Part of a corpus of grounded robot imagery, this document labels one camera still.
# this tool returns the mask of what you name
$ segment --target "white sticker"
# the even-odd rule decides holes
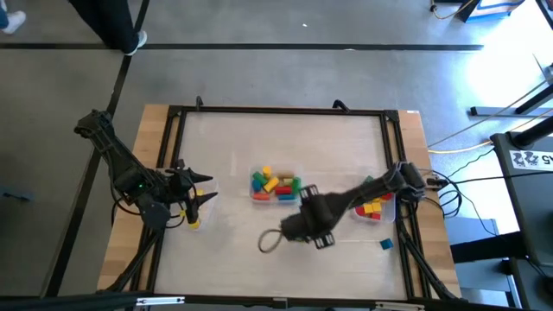
[[[553,171],[553,152],[509,150],[514,168]]]

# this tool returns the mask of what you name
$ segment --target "gray floor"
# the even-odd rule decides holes
[[[130,1],[136,16],[140,1]],[[139,51],[115,116],[132,146],[145,104],[290,105],[419,110],[429,143],[478,119],[472,105],[510,104],[543,79],[534,58],[543,31],[532,1],[504,21],[438,21],[427,1],[152,1],[144,21],[150,43],[315,42],[485,44],[480,52]],[[28,23],[0,42],[99,42],[65,0],[13,1]],[[441,11],[454,10],[443,6]],[[104,109],[121,64],[113,51],[1,50],[0,185],[33,192],[35,201],[0,199],[0,295],[38,295],[67,222],[91,146],[73,134],[80,117]],[[437,149],[480,143],[523,120],[494,119]],[[486,149],[433,155],[451,173]],[[493,155],[455,177],[498,175]],[[62,285],[63,295],[91,293],[109,238],[106,167],[94,182]],[[501,232],[517,230],[503,181],[463,186],[480,216]],[[470,205],[461,215],[476,217]]]

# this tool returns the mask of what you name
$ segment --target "sneaker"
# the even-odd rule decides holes
[[[126,55],[127,56],[132,56],[134,55],[137,50],[141,47],[144,46],[144,44],[146,44],[146,41],[148,40],[148,34],[146,34],[146,32],[144,30],[140,30],[138,32],[138,45],[137,45],[137,48],[135,48],[134,51],[130,52],[130,53],[127,53]]]
[[[25,12],[17,11],[14,13],[8,13],[9,24],[8,27],[2,29],[2,31],[7,35],[11,35],[15,33],[21,25],[23,25],[26,19],[27,16],[25,15]]]

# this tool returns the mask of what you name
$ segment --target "wooden table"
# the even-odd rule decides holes
[[[146,105],[144,108],[133,153],[148,168],[156,167],[168,108],[168,105]],[[399,111],[399,118],[408,161],[414,162],[419,168],[430,168],[427,144],[418,111]],[[397,161],[399,154],[393,147],[396,145],[396,138],[393,135],[391,124],[389,124],[389,129],[392,154],[394,161]],[[175,137],[176,130],[172,130],[168,141],[168,150],[173,149]],[[168,163],[170,157],[171,153],[167,152],[165,163]],[[438,200],[436,193],[428,191],[427,196]],[[461,296],[442,212],[423,200],[419,206],[417,216],[424,256],[448,289],[455,295]],[[143,223],[140,218],[127,213],[117,213],[99,277],[99,289],[105,289],[111,285],[136,254],[142,228]],[[410,257],[410,269],[413,275],[415,294],[422,296],[418,268],[412,257]],[[146,259],[143,266],[139,289],[146,288],[148,273],[149,258]]]

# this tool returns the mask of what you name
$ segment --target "blue block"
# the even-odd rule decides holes
[[[253,180],[251,181],[251,187],[253,188],[253,192],[258,193],[259,191],[261,191],[263,185],[261,185],[261,181]]]
[[[380,241],[380,246],[382,246],[383,250],[387,250],[389,248],[394,247],[394,244],[391,242],[389,238],[387,238],[386,240]]]
[[[281,194],[278,196],[278,200],[295,200],[295,194]]]

